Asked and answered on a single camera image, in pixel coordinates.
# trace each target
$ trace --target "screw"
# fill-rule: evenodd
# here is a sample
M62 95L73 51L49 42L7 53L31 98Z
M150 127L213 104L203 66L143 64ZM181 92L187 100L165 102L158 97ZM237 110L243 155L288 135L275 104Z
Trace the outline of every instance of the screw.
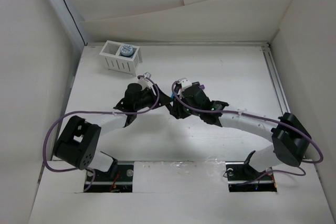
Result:
M131 169L127 170L126 175L128 177L132 177L133 176L133 170L131 170Z
M228 170L226 170L226 173L227 173L227 175L230 176L230 177L234 175L234 173L233 173L233 169L232 169L232 168L229 168Z

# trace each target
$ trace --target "white box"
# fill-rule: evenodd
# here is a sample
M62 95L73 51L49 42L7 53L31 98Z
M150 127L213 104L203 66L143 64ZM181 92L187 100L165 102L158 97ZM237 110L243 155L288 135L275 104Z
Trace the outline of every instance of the white box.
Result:
M132 57L125 57L120 54L120 49L124 43L106 41L103 49L99 53L99 59L103 66L120 72L137 75L136 70L139 63L142 62L140 47L133 46L134 54Z

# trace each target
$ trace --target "black wire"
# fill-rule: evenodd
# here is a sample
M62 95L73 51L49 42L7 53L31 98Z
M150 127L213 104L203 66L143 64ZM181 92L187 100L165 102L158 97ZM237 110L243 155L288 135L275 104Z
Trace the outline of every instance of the black wire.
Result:
M70 9L69 9L68 5L67 5L67 2L66 2L65 0L63 0L63 1L64 1L64 4L65 4L65 6L66 6L66 8L67 8L67 10L68 10L68 12L69 12L69 14L70 14L70 16L71 16L71 18L72 18L73 22L75 23L75 26L76 26L76 28L77 28L77 31L79 32L79 35L80 35L80 37L81 37L81 38L82 38L82 40L83 40L84 46L87 46L88 44L87 44L87 43L85 43L85 40L84 40L84 38L83 38L83 36L82 36L82 34L81 34L81 32L80 32L80 30L79 30L79 28L78 28L77 24L76 24L76 21L75 21L75 19L74 19L73 15L72 15L72 13L71 13L71 11L70 11Z

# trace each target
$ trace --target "white wall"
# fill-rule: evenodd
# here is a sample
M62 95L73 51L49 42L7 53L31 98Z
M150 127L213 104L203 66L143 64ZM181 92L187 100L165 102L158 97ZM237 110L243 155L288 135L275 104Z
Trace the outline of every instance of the white wall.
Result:
M325 160L317 167L334 217L335 43L335 0L293 0L271 43L290 109L324 152Z
M47 0L0 0L0 223L27 223L72 46Z

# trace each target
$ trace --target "table surface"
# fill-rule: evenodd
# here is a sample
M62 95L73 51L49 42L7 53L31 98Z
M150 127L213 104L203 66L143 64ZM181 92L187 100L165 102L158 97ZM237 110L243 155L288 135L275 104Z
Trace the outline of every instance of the table surface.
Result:
M85 47L66 112L111 111L137 79L104 69L97 59L102 46ZM261 47L141 46L137 74L150 72L167 95L182 77L199 81L211 100L221 100L273 118L281 110ZM89 118L94 115L79 115ZM207 125L195 116L176 120L165 107L139 115L128 127L99 138L97 150L123 161L245 160L270 143L235 129Z
M101 48L84 49L67 112L109 111L127 84L136 81L103 69L97 59ZM188 77L204 84L210 99L274 118L281 114L260 47L169 45L141 46L141 51L138 73L150 72L168 95L174 80ZM81 193L84 171L56 174L45 169L30 224L333 223L311 164L302 165L306 177L275 174L277 193L229 193L223 161L244 160L267 145L249 133L207 125L196 117L175 120L165 108L157 109L99 140L98 150L138 161L133 193ZM63 161L50 165L69 167ZM275 168L296 171L286 165Z

